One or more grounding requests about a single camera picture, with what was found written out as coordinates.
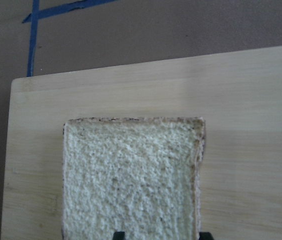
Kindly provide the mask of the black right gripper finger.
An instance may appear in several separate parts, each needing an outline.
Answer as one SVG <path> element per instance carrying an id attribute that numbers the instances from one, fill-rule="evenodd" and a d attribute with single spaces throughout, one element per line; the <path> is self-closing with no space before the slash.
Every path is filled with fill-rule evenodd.
<path id="1" fill-rule="evenodd" d="M 213 235 L 210 232 L 199 232 L 199 240 L 213 240 Z"/>

